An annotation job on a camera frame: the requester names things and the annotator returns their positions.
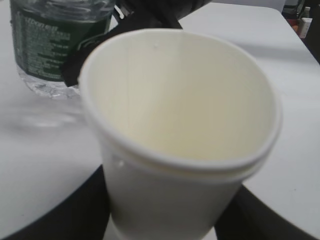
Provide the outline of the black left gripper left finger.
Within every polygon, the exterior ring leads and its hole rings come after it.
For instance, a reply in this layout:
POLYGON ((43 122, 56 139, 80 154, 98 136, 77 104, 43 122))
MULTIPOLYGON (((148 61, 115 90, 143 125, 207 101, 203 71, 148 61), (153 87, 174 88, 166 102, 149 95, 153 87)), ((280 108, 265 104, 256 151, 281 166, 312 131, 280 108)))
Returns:
POLYGON ((5 240, 102 240, 110 200, 102 166, 68 198, 5 240))

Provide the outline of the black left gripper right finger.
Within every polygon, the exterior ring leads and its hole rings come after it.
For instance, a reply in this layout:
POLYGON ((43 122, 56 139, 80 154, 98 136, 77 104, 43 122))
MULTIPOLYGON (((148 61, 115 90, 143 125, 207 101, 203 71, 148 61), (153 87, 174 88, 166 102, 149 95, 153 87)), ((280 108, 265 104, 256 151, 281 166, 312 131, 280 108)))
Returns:
POLYGON ((214 229, 219 240, 314 240, 266 206, 243 185, 214 229))

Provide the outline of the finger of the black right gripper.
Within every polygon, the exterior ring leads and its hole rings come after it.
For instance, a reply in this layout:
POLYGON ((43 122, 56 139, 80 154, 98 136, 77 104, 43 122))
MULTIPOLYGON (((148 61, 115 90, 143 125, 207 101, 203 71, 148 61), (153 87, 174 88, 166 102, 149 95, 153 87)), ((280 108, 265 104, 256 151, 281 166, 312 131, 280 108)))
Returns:
POLYGON ((79 84, 78 77, 87 57, 97 46, 106 41, 108 38, 111 38, 114 34, 117 34, 116 32, 117 27, 114 27, 106 34, 86 40, 80 45, 80 49, 76 50, 75 53, 67 57, 66 62, 61 66, 61 76, 66 87, 73 87, 79 84))

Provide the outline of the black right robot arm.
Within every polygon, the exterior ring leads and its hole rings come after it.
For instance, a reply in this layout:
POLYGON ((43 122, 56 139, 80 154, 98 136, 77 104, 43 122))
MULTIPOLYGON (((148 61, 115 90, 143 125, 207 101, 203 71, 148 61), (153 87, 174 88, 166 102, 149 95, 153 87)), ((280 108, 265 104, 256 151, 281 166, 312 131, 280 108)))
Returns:
POLYGON ((179 20, 210 3, 209 0, 117 0, 124 18, 114 11, 117 25, 109 32, 96 36, 69 56, 60 67, 62 80, 67 87, 78 84, 81 68, 90 53, 108 39, 126 32, 141 29, 181 29, 179 20))

